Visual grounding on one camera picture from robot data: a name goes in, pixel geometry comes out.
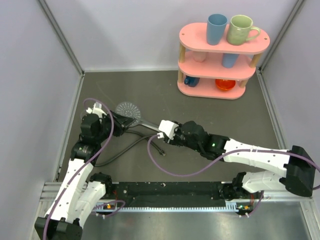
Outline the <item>grey shower head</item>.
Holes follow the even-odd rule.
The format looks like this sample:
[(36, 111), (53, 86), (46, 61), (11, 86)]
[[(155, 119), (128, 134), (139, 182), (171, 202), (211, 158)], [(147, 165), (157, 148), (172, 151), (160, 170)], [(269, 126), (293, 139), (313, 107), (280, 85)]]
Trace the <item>grey shower head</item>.
[(143, 119), (140, 109), (132, 102), (126, 101), (119, 103), (115, 108), (115, 112), (118, 115), (135, 119), (135, 122), (130, 126), (131, 128), (143, 126), (150, 130), (159, 132), (158, 125)]

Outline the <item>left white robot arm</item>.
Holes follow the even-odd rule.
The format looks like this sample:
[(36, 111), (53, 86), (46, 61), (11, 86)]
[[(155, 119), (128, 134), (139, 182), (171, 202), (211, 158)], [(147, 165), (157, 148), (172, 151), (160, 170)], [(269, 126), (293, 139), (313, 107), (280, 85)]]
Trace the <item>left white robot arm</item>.
[(101, 198), (114, 191), (109, 175), (92, 172), (112, 136), (119, 137), (135, 122), (115, 112), (92, 110), (82, 117), (78, 141), (54, 202), (34, 228), (42, 240), (80, 240), (89, 215)]

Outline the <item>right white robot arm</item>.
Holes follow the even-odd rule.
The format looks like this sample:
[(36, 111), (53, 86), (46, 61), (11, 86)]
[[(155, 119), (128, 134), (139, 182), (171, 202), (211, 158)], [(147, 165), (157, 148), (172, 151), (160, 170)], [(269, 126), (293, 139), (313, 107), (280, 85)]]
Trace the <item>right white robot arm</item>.
[(303, 147), (269, 149), (245, 144), (227, 136), (207, 133), (194, 121), (162, 120), (158, 129), (169, 145), (192, 149), (211, 161), (261, 169), (261, 172), (238, 173), (233, 179), (233, 192), (239, 198), (259, 191), (278, 190), (287, 190), (300, 197), (313, 195), (316, 167)]

